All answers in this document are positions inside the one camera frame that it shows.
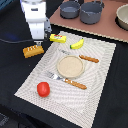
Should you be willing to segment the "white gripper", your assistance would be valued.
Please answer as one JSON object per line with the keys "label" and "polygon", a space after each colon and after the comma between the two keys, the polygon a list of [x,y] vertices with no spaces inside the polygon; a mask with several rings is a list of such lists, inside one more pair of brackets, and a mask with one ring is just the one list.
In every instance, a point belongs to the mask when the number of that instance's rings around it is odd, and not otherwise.
{"label": "white gripper", "polygon": [[[22,11],[29,25],[33,40],[44,40],[52,31],[50,21],[46,17],[45,2],[22,2]],[[35,41],[37,46],[42,46],[42,41]]]}

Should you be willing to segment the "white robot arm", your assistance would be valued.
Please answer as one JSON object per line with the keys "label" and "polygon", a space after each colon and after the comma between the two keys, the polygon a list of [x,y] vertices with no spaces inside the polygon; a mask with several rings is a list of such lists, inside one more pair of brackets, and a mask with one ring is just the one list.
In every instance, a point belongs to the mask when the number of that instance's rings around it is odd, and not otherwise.
{"label": "white robot arm", "polygon": [[20,0],[21,8],[28,23],[32,39],[37,46],[49,38],[50,21],[46,16],[46,0]]}

